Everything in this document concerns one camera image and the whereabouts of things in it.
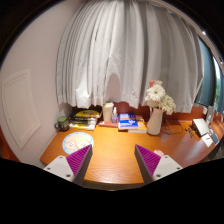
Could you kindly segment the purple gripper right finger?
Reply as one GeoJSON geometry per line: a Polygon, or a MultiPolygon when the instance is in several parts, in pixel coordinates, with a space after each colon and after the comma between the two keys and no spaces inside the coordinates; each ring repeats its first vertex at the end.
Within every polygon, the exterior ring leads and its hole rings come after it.
{"type": "Polygon", "coordinates": [[[160,156],[140,145],[135,145],[134,154],[145,184],[152,183],[182,169],[170,156],[160,156]]]}

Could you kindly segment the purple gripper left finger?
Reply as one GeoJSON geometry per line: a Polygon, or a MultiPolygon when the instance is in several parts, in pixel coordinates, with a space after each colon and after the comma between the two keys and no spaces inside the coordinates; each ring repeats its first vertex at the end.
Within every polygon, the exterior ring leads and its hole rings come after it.
{"type": "Polygon", "coordinates": [[[92,154],[92,145],[87,145],[67,157],[56,157],[44,170],[81,186],[92,154]]]}

